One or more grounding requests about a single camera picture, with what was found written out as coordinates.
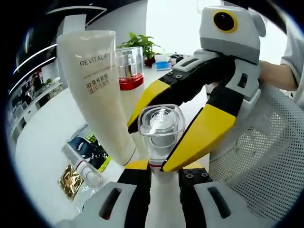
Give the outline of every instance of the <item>white cosmetic tube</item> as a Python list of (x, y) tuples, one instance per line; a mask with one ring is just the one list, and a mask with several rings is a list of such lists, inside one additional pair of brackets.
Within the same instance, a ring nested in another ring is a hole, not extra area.
[(126, 165), (135, 151), (121, 103), (114, 31), (82, 31), (57, 38), (58, 55), (82, 115), (105, 151)]

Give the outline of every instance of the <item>chair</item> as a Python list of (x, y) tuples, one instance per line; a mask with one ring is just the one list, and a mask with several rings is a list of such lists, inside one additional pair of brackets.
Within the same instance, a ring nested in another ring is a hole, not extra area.
[(250, 116), (210, 154), (209, 174), (256, 216), (280, 220), (304, 188), (304, 112), (278, 89), (263, 87)]

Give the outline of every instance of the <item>clear plastic bottle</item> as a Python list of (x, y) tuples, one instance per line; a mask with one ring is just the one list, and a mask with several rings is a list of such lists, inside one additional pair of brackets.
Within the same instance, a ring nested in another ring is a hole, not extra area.
[(138, 118), (138, 131), (148, 150), (149, 165), (160, 183), (173, 178), (174, 172), (162, 172), (160, 169), (184, 130), (185, 118), (174, 104), (148, 106)]

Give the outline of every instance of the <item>gold packaging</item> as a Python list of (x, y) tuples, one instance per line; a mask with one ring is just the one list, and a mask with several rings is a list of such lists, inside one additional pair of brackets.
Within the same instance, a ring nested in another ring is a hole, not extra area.
[(68, 165), (60, 179), (58, 180), (58, 184), (61, 189), (65, 192), (66, 197), (69, 200), (73, 200), (77, 191), (80, 188), (80, 185), (84, 182), (81, 176)]

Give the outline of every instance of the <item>yellow robotic finger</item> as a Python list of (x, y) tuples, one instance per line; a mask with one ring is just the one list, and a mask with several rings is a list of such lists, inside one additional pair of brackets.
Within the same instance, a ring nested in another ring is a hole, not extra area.
[(215, 149), (234, 125), (242, 102), (243, 95), (216, 87), (163, 163), (163, 171), (177, 171)]
[(174, 96), (172, 94), (172, 89), (169, 84), (156, 80), (151, 83), (148, 88), (145, 89), (141, 98), (136, 104), (135, 110), (128, 122), (129, 133), (134, 133), (138, 131), (137, 119), (141, 110), (149, 105), (159, 105), (159, 104), (174, 104)]

